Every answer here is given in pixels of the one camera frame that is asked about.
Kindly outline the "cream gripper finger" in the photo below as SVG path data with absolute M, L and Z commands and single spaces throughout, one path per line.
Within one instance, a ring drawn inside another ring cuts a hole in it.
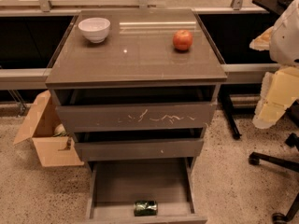
M 286 110 L 299 99 L 299 69 L 283 67 L 263 77 L 260 100 L 255 108 L 253 124 L 258 129 L 275 125 Z
M 266 29 L 261 35 L 250 42 L 249 47 L 258 51 L 269 50 L 272 31 L 273 27 Z

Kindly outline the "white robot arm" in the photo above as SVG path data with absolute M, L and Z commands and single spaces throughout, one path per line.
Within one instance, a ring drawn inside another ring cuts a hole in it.
M 299 0 L 293 0 L 249 47 L 268 50 L 270 59 L 280 65 L 275 73 L 265 73 L 252 120 L 256 128 L 268 129 L 299 99 Z

